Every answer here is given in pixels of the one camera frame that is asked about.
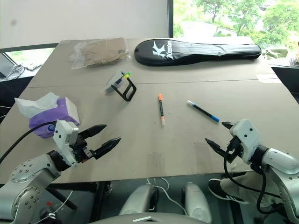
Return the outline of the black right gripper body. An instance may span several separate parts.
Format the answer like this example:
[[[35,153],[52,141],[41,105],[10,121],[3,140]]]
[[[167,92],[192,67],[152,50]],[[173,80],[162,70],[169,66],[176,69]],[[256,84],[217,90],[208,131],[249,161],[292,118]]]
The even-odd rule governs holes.
[[[227,146],[225,158],[228,163],[231,163],[237,156],[241,157],[241,154],[241,140],[237,136],[234,136]]]

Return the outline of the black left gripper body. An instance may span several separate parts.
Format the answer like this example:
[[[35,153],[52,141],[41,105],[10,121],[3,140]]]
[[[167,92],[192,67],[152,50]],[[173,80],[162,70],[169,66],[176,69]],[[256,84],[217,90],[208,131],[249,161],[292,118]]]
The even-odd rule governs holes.
[[[87,142],[81,135],[77,136],[75,143],[70,144],[70,148],[77,163],[84,163],[94,156],[93,151],[87,148]]]

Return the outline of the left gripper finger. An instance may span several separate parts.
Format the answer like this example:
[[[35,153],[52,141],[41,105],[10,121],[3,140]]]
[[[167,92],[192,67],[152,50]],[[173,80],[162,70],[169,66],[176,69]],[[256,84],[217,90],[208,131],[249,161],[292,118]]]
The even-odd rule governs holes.
[[[99,125],[94,125],[88,129],[85,129],[78,134],[78,139],[85,140],[87,138],[93,137],[99,134],[104,128],[106,128],[106,126],[107,125],[105,124],[99,124]]]
[[[101,145],[100,148],[93,151],[93,157],[97,160],[105,154],[109,153],[118,143],[121,141],[121,137],[110,139],[104,144]]]

